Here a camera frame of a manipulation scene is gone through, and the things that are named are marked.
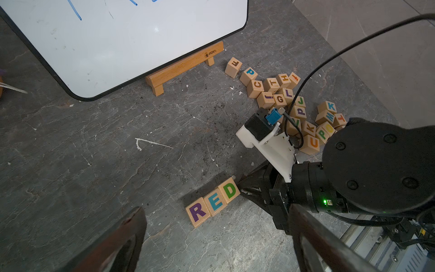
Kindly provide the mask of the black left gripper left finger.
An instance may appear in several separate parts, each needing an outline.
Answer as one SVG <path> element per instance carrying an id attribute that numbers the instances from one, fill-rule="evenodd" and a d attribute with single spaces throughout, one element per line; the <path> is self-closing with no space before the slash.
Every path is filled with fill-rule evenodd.
<path id="1" fill-rule="evenodd" d="M 59 272 L 133 272 L 139 260 L 147 221 L 144 208 L 129 211 L 89 247 L 57 269 Z"/>

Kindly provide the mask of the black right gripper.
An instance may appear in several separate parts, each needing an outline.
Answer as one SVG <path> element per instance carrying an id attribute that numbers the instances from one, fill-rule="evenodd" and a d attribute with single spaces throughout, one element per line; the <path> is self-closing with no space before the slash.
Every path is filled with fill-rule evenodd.
<path id="1" fill-rule="evenodd" d="M 272 216 L 276 229 L 291 234 L 289 210 L 294 204 L 291 184 L 268 161 L 237 182 L 242 196 Z"/>

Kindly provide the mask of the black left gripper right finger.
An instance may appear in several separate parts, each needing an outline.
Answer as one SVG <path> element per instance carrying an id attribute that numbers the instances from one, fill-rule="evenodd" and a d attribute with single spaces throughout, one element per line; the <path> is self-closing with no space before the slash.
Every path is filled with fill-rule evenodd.
<path id="1" fill-rule="evenodd" d="M 357 255 L 300 205 L 292 204 L 288 226 L 302 272 L 322 272 L 322 261 L 333 272 L 376 272 L 377 269 Z"/>

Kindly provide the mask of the wooden block green D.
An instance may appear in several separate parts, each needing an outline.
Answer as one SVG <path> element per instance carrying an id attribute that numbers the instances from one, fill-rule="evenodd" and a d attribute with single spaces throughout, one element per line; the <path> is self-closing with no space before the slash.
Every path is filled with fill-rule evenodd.
<path id="1" fill-rule="evenodd" d="M 240 191 L 232 177 L 227 179 L 225 182 L 222 182 L 217 188 L 220 190 L 227 204 L 240 195 Z"/>

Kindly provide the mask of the wooden block teal E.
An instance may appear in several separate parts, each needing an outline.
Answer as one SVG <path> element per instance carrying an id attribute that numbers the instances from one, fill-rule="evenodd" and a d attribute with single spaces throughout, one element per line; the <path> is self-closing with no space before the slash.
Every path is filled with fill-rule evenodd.
<path id="1" fill-rule="evenodd" d="M 227 207 L 227 203 L 219 188 L 214 189 L 209 194 L 204 196 L 204 201 L 211 216 L 215 216 Z"/>

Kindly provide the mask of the wooden block purple R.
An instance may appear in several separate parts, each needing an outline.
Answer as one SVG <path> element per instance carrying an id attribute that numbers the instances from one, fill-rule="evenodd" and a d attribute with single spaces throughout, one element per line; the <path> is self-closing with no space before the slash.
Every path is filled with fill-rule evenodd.
<path id="1" fill-rule="evenodd" d="M 211 213 L 203 197 L 198 198 L 185 208 L 194 228 L 197 228 L 211 217 Z"/>

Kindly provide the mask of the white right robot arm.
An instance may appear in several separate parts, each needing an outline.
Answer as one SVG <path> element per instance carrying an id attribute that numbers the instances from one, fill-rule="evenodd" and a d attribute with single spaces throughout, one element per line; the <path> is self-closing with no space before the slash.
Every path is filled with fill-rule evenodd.
<path id="1" fill-rule="evenodd" d="M 270 161 L 238 187 L 288 232 L 288 213 L 300 205 L 313 213 L 367 214 L 381 224 L 415 220 L 435 224 L 435 128 L 404 129 L 351 118 L 325 145 L 320 162 L 287 164 L 290 182 Z"/>

